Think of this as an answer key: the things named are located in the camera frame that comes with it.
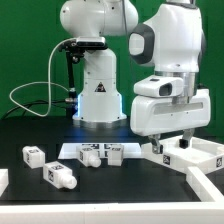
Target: green wall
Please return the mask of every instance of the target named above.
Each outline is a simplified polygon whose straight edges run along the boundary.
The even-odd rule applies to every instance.
[[[14,107],[9,92],[24,83],[47,81],[48,57],[54,46],[69,35],[60,25],[59,12],[64,0],[0,0],[0,116]],[[164,0],[132,0],[143,22],[156,13]],[[207,52],[199,81],[209,87],[212,119],[208,131],[222,138],[224,130],[224,1],[197,0],[203,16]],[[118,90],[123,95],[123,111],[130,115],[134,98],[134,80],[153,73],[153,68],[130,65],[126,37],[108,37],[110,48],[118,59]],[[82,89],[82,65],[75,67],[78,91]],[[57,53],[53,61],[52,81],[67,86],[65,55]],[[21,102],[47,99],[43,86],[30,87],[16,94]],[[62,90],[54,89],[53,98],[64,98]],[[44,112],[46,108],[33,108]],[[52,115],[64,114],[53,109]]]

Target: cable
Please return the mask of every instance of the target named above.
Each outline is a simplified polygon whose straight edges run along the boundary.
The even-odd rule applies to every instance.
[[[65,101],[64,100],[55,100],[55,101],[52,101],[52,106],[56,106],[56,107],[60,107],[58,105],[56,105],[57,103],[64,103]],[[23,104],[24,107],[26,108],[30,108],[34,105],[43,105],[43,104],[48,104],[48,101],[45,101],[45,100],[37,100],[37,101],[34,101],[34,102],[30,102],[30,103],[26,103],[26,104]],[[16,110],[19,110],[19,109],[23,109],[21,108],[20,106],[17,106],[17,107],[14,107],[12,109],[10,109],[9,111],[7,111],[2,117],[0,120],[4,120],[5,118],[7,118],[11,113],[13,113],[14,111]]]
[[[32,83],[27,83],[27,84],[24,84],[22,86],[19,86],[15,89],[13,89],[10,94],[9,94],[9,98],[10,100],[16,104],[17,106],[23,108],[24,110],[32,113],[32,114],[35,114],[37,116],[40,116],[40,117],[46,117],[49,113],[50,113],[50,110],[51,110],[51,85],[55,85],[55,86],[59,86],[63,89],[65,89],[66,91],[68,91],[65,87],[59,85],[59,84],[56,84],[56,83],[51,83],[51,63],[52,63],[52,58],[53,58],[53,55],[55,53],[55,51],[57,50],[57,48],[65,43],[66,41],[69,41],[69,40],[75,40],[75,38],[70,38],[70,39],[67,39],[67,40],[63,40],[61,41],[59,44],[56,45],[56,47],[52,50],[51,54],[50,54],[50,57],[49,57],[49,61],[48,61],[48,82],[32,82]],[[13,99],[12,95],[15,91],[19,90],[19,89],[22,89],[24,87],[27,87],[27,86],[30,86],[30,85],[36,85],[36,84],[48,84],[48,109],[47,109],[47,112],[45,114],[40,114],[40,113],[37,113],[35,111],[32,111],[26,107],[24,107],[22,104],[18,103],[16,100]]]

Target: small white cube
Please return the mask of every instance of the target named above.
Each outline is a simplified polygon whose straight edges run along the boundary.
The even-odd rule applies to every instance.
[[[9,184],[8,170],[0,169],[0,197]]]
[[[101,165],[98,151],[94,150],[90,146],[77,146],[77,159],[86,167],[99,167]]]
[[[57,161],[44,164],[43,177],[58,189],[63,187],[73,189],[77,185],[72,170]]]
[[[26,146],[23,148],[23,160],[32,169],[43,167],[45,164],[45,153],[36,146]]]
[[[121,166],[123,162],[123,145],[111,145],[111,148],[108,151],[108,165],[109,166]]]

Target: black tabletop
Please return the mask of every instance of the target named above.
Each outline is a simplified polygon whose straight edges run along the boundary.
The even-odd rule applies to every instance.
[[[188,202],[199,201],[186,182],[186,175],[145,159],[124,159],[121,167],[87,168],[76,159],[58,160],[63,143],[146,143],[132,133],[129,122],[122,127],[93,130],[75,127],[64,117],[15,117],[0,122],[0,168],[9,171],[9,186],[1,205]],[[31,169],[23,161],[24,146],[38,146],[46,162],[59,161],[73,170],[76,188],[57,189],[43,179],[43,168]],[[208,177],[222,188],[224,172]]]

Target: white robot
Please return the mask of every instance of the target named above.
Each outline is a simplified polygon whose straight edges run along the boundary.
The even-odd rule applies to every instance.
[[[204,45],[200,10],[190,0],[167,0],[130,36],[132,58],[155,66],[154,75],[134,86],[131,129],[149,136],[155,154],[163,153],[160,134],[183,130],[179,147],[187,148],[194,128],[210,121],[208,90],[195,87]]]
[[[71,45],[80,47],[79,57],[84,57],[84,88],[74,123],[92,128],[116,125],[126,115],[116,89],[116,56],[106,49],[102,36],[130,33],[138,23],[135,7],[129,0],[70,0],[63,5],[60,19],[64,29],[77,38]]]

